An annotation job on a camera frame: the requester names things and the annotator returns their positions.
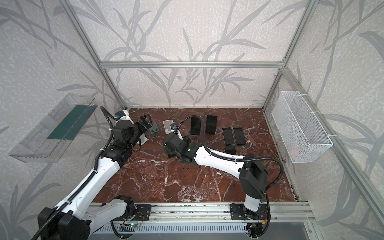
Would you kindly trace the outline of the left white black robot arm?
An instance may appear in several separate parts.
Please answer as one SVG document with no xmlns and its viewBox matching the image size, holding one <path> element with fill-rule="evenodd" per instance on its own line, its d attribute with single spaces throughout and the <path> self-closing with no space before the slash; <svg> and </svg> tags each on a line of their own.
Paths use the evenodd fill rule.
<svg viewBox="0 0 384 240">
<path fill-rule="evenodd" d="M 118 112 L 116 119 L 108 144 L 97 155 L 90 173 L 54 208 L 44 208 L 39 213 L 39 229 L 34 240 L 86 240 L 116 218 L 136 216 L 134 200 L 127 196 L 118 196 L 92 212 L 87 211 L 108 180 L 132 155 L 135 145 L 142 143 L 141 136 L 153 125 L 150 115 L 143 115 L 134 123 L 127 111 Z"/>
</svg>

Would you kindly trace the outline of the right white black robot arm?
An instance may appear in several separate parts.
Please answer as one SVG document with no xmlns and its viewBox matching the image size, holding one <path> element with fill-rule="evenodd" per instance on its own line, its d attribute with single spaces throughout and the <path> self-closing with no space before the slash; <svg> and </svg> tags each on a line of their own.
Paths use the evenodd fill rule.
<svg viewBox="0 0 384 240">
<path fill-rule="evenodd" d="M 163 147 L 168 157 L 176 157 L 181 163 L 211 167 L 239 179 L 246 194 L 245 209 L 251 213 L 259 210 L 268 180 L 268 172 L 261 161 L 213 151 L 202 144 L 192 142 L 188 137 L 182 139 L 175 133 L 165 137 Z"/>
</svg>

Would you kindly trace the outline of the grey phone stand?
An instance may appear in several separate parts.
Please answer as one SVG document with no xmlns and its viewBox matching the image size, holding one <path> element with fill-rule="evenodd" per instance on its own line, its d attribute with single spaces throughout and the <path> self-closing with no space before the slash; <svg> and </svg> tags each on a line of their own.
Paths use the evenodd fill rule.
<svg viewBox="0 0 384 240">
<path fill-rule="evenodd" d="M 152 137 L 157 137 L 160 135 L 160 133 L 161 133 L 160 128 L 158 127 L 158 125 L 155 121 L 152 121 L 152 126 L 149 129 L 149 132 L 150 132 Z"/>
</svg>

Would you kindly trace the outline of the large black phone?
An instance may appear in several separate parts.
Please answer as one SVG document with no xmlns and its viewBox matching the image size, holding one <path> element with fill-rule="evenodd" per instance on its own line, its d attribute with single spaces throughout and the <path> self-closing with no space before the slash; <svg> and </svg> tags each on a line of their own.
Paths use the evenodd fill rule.
<svg viewBox="0 0 384 240">
<path fill-rule="evenodd" d="M 233 146 L 235 144 L 235 139 L 232 128 L 223 128 L 222 132 L 225 146 Z"/>
</svg>

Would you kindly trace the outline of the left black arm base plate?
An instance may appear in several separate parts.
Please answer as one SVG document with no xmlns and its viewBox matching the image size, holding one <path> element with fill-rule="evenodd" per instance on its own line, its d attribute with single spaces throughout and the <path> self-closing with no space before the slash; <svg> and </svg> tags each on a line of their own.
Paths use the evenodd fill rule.
<svg viewBox="0 0 384 240">
<path fill-rule="evenodd" d="M 152 205 L 150 204 L 129 204 L 121 218 L 128 221 L 148 221 L 151 208 Z"/>
</svg>

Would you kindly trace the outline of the black phone white case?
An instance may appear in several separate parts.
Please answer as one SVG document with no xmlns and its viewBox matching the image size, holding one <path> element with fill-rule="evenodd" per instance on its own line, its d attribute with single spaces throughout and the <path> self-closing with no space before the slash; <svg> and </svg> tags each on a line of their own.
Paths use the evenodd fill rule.
<svg viewBox="0 0 384 240">
<path fill-rule="evenodd" d="M 235 146 L 225 146 L 225 153 L 228 155 L 237 155 Z"/>
</svg>

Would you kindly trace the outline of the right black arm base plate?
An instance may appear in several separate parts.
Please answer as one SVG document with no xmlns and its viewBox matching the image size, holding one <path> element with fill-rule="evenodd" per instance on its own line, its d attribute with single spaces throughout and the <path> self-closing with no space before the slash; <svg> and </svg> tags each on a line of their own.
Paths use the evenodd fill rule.
<svg viewBox="0 0 384 240">
<path fill-rule="evenodd" d="M 270 220 L 269 205 L 261 203 L 256 212 L 248 210 L 244 204 L 230 204 L 231 220 L 256 220 L 265 221 Z"/>
</svg>

